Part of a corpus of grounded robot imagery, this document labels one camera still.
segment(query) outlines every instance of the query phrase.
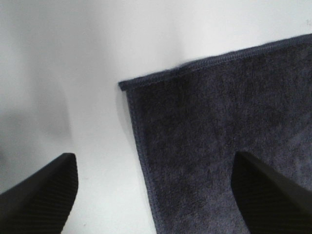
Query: black object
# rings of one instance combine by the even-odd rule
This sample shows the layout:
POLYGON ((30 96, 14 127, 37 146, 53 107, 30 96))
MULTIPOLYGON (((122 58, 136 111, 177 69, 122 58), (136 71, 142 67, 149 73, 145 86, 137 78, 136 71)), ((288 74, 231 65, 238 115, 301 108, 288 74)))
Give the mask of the black object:
POLYGON ((120 84, 158 234, 247 234, 236 149, 312 190, 312 35, 120 84))
POLYGON ((0 195, 0 234, 59 234, 74 204, 74 154, 62 154, 0 195))
POLYGON ((251 234, 312 233, 312 193, 252 154, 236 153, 232 191, 251 234))

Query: white floor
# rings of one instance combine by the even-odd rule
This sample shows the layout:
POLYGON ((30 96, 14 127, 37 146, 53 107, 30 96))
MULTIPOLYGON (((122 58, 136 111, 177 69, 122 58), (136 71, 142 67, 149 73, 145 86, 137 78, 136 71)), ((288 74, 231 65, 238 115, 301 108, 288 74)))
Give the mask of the white floor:
POLYGON ((312 33, 310 0, 0 0, 0 192, 63 152, 64 234, 155 234, 117 82, 312 33))

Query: microfiber towel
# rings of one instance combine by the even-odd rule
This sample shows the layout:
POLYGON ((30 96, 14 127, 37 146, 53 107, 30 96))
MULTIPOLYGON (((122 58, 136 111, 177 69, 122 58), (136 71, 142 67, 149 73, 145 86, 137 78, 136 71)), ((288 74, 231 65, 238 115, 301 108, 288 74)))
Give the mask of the microfiber towel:
POLYGON ((236 151, 312 190, 312 34, 119 83, 158 234, 247 234, 236 151))

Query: white surface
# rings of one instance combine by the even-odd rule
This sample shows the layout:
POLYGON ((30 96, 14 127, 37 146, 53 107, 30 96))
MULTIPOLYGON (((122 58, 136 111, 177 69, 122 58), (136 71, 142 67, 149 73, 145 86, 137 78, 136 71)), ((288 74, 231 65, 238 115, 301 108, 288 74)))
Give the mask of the white surface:
POLYGON ((117 82, 312 32, 310 0, 0 1, 0 192, 63 152, 64 234, 154 234, 117 82))

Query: dark gray towel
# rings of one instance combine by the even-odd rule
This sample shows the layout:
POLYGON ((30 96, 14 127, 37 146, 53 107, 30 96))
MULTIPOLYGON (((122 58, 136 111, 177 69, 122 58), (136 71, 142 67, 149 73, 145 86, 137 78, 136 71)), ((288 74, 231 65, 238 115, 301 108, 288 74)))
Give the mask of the dark gray towel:
POLYGON ((312 35, 120 83, 158 234, 245 234, 236 151, 312 190, 312 35))

